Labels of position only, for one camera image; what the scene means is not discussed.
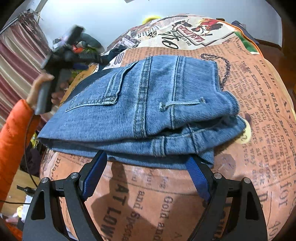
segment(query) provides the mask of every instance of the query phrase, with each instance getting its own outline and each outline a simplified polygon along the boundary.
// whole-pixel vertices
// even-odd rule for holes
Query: striped curtain
[[[0,34],[0,129],[16,102],[27,98],[49,51],[46,37],[31,13],[21,14]]]

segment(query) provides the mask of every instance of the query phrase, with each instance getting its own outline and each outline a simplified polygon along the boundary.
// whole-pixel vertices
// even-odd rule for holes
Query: silver bolt
[[[216,173],[214,173],[214,178],[221,179],[222,175],[220,173],[216,172]]]
[[[78,177],[78,172],[73,172],[73,173],[71,173],[70,177],[71,177],[72,179]]]
[[[41,182],[42,182],[42,183],[46,183],[46,182],[48,182],[48,177],[44,177],[44,178],[42,178],[42,179],[41,179]]]
[[[244,178],[244,182],[245,182],[245,183],[251,183],[251,180],[250,180],[249,178],[245,177],[245,178]]]

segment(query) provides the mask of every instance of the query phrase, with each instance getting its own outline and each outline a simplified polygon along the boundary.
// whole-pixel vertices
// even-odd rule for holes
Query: jeans pocket
[[[96,80],[72,99],[65,112],[82,106],[116,104],[120,95],[124,75],[137,63],[138,61],[123,67],[115,74],[111,72]]]

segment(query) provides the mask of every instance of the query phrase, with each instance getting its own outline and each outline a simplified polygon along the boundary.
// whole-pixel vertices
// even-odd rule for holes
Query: folded blue jeans
[[[216,62],[151,56],[83,80],[38,138],[64,153],[105,150],[128,164],[186,169],[182,155],[213,164],[213,148],[245,128],[238,112]]]

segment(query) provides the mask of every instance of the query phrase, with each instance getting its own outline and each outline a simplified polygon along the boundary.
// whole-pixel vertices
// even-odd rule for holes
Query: cable
[[[30,128],[30,125],[31,125],[31,123],[32,123],[33,117],[34,117],[34,114],[31,116],[31,119],[30,119],[30,121],[29,121],[29,124],[28,124],[27,130],[26,130],[26,135],[25,135],[25,145],[24,145],[24,146],[25,146],[25,149],[24,149],[24,150],[25,150],[25,152],[24,152],[24,158],[25,158],[25,164],[26,164],[27,172],[28,172],[28,174],[29,174],[29,176],[30,176],[32,182],[34,183],[34,185],[35,185],[36,187],[38,187],[38,185],[36,184],[35,180],[33,179],[32,175],[31,175],[31,173],[30,173],[30,171],[29,171],[29,168],[28,168],[28,162],[27,162],[27,157],[26,157],[27,135],[28,135],[29,128]]]
[[[8,201],[3,201],[3,200],[0,200],[0,202],[9,203],[9,204],[30,205],[30,203],[23,203],[23,202],[8,202]]]

